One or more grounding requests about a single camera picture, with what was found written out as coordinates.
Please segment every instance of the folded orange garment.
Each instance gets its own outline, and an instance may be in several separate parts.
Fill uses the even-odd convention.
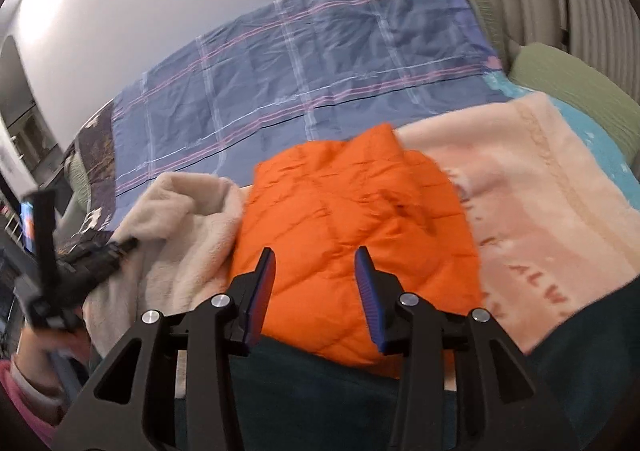
[[[349,142],[308,142],[261,163],[246,204],[231,275],[276,254],[265,335],[354,367],[375,367],[354,253],[396,274],[438,309],[481,304],[479,259],[453,185],[389,125]]]

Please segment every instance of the silver screw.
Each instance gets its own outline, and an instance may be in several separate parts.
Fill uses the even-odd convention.
[[[476,308],[471,312],[471,317],[479,323],[486,323],[491,319],[491,315],[484,308]]]
[[[222,308],[231,303],[231,298],[226,294],[217,294],[211,298],[211,304],[217,308]]]
[[[142,314],[142,322],[148,325],[156,323],[160,319],[160,312],[158,310],[147,310]]]
[[[420,298],[418,298],[416,294],[405,292],[400,296],[400,303],[404,306],[416,306],[418,303],[420,303]]]

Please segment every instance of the pink sleeve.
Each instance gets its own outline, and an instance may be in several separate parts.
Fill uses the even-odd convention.
[[[28,426],[47,446],[51,447],[56,428],[40,420],[29,410],[24,402],[22,390],[11,375],[11,361],[0,361],[0,384]]]

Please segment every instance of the beige blanket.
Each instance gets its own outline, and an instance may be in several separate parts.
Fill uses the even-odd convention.
[[[481,255],[484,301],[523,351],[640,274],[640,212],[545,94],[396,133],[458,188]]]
[[[185,312],[225,289],[242,205],[241,191],[225,178],[165,173],[151,184],[112,238],[136,237],[139,249],[120,275],[84,303],[87,329],[100,355],[146,310]],[[182,356],[178,396],[184,394],[184,373]]]

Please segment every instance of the pink stripe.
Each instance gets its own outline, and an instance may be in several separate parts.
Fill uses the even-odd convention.
[[[158,84],[152,90],[149,90],[148,92],[145,92],[144,94],[140,95],[140,97],[135,98],[134,100],[129,102],[126,106],[124,106],[123,108],[118,110],[116,113],[114,113],[113,114],[113,118],[118,118],[122,114],[124,114],[127,111],[129,111],[130,108],[133,107],[133,105],[137,104],[138,102],[143,100],[145,97],[148,97],[149,95],[153,95],[153,94],[159,92],[160,90],[162,90],[163,88],[167,87],[172,82],[176,81],[177,79],[181,78],[186,73],[188,73],[191,70],[193,70],[202,61],[211,59],[215,55],[217,55],[220,52],[228,49],[229,47],[237,44],[238,42],[243,41],[244,39],[247,39],[247,38],[252,37],[252,36],[254,36],[256,34],[259,34],[260,32],[264,32],[266,30],[270,30],[272,28],[279,27],[283,23],[291,23],[291,22],[296,21],[296,20],[298,20],[300,18],[303,18],[303,17],[306,17],[308,15],[314,14],[314,13],[319,12],[321,10],[325,10],[327,8],[331,8],[331,7],[334,7],[334,6],[340,6],[340,5],[356,6],[356,5],[365,4],[365,3],[369,2],[369,1],[374,1],[374,0],[329,1],[329,2],[326,2],[326,3],[321,3],[321,4],[318,4],[318,5],[312,7],[310,9],[308,9],[308,10],[305,10],[303,12],[299,12],[298,14],[296,14],[296,15],[294,15],[294,16],[286,19],[286,20],[274,21],[274,22],[271,22],[271,23],[267,23],[266,25],[263,25],[261,27],[255,28],[253,30],[249,30],[248,32],[245,32],[244,34],[240,34],[239,36],[233,38],[231,41],[228,41],[227,43],[224,43],[223,45],[220,45],[220,47],[218,47],[217,49],[215,49],[212,52],[208,53],[207,55],[195,60],[190,65],[188,65],[186,68],[183,68],[180,72],[178,72],[177,74],[173,75],[171,78],[166,79],[165,81],[163,81],[160,84]]]
[[[429,74],[414,76],[410,78],[400,78],[400,79],[395,79],[394,81],[379,82],[377,84],[370,84],[369,86],[363,86],[362,88],[356,88],[354,90],[345,90],[335,95],[325,95],[323,97],[316,97],[314,100],[310,101],[309,104],[306,106],[303,104],[297,104],[295,106],[284,108],[283,110],[275,111],[273,113],[266,114],[265,116],[258,117],[253,122],[250,122],[249,124],[245,124],[240,129],[233,131],[222,140],[218,142],[214,142],[213,144],[199,151],[191,153],[190,155],[187,155],[179,160],[176,160],[174,162],[171,162],[169,164],[156,168],[153,171],[152,175],[157,176],[158,174],[164,171],[174,169],[184,163],[188,163],[193,160],[196,160],[198,157],[207,156],[212,151],[215,151],[220,145],[224,145],[232,140],[235,140],[238,136],[241,136],[245,134],[245,132],[251,131],[252,129],[254,129],[254,127],[260,126],[260,124],[262,123],[265,123],[270,120],[274,120],[281,116],[285,116],[286,114],[292,113],[294,111],[298,111],[298,110],[308,111],[309,109],[315,108],[316,106],[319,106],[320,104],[324,104],[325,102],[331,102],[331,101],[335,102],[336,100],[343,97],[347,97],[347,96],[360,95],[360,94],[365,94],[372,91],[386,90],[388,88],[391,88],[395,85],[402,84],[402,83],[424,82],[424,81],[428,81],[429,79],[433,79],[434,77],[443,76],[443,75],[453,75],[453,74],[462,75],[467,72],[472,72],[478,69],[479,67],[482,67],[482,65],[476,64],[476,65],[460,66],[458,68],[444,68],[443,70],[436,70],[434,72],[430,72]],[[148,176],[149,176],[149,173],[145,173],[141,176],[138,176],[127,182],[124,182],[123,184],[120,184],[119,186],[116,187],[115,192],[118,193],[120,190],[124,189],[125,187],[136,185],[140,182],[143,182],[145,179],[148,179]]]

